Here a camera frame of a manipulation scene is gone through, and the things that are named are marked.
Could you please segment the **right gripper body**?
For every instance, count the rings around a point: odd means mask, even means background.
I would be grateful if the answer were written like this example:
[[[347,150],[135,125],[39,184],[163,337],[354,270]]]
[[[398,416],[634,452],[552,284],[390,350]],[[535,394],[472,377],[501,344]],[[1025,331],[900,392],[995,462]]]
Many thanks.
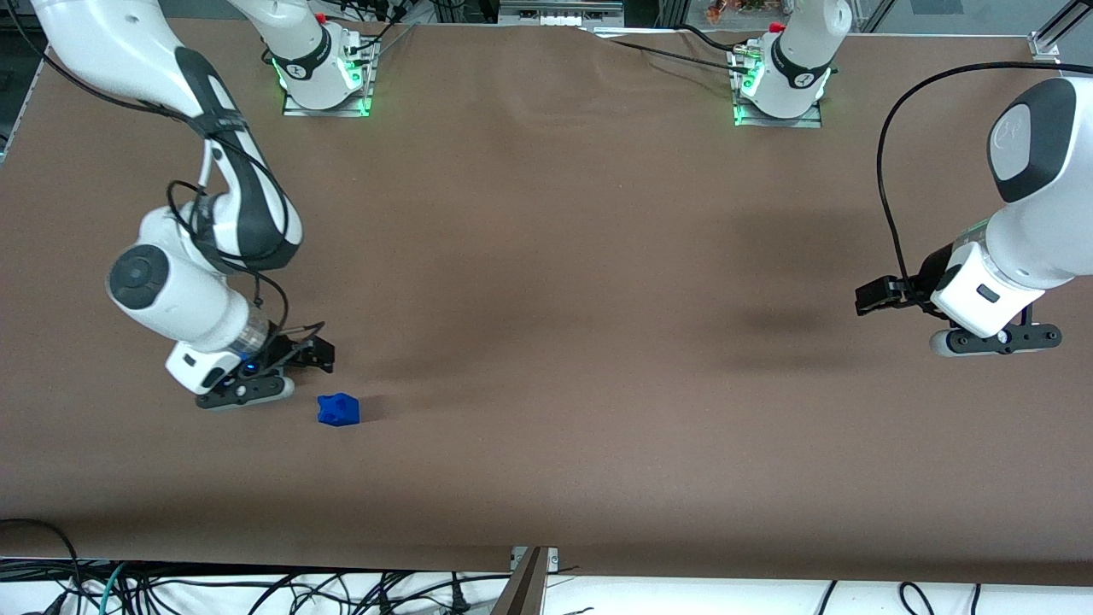
[[[167,372],[195,395],[211,392],[224,380],[257,377],[274,331],[272,322],[248,322],[199,342],[178,342],[165,362]]]

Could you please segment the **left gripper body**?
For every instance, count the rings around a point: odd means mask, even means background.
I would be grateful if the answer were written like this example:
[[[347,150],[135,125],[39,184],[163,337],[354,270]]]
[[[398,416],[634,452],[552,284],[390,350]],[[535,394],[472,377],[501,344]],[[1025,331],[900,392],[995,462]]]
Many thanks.
[[[1027,249],[950,243],[919,267],[917,288],[937,311],[976,338],[992,338],[1037,300],[1049,284],[1049,262]]]

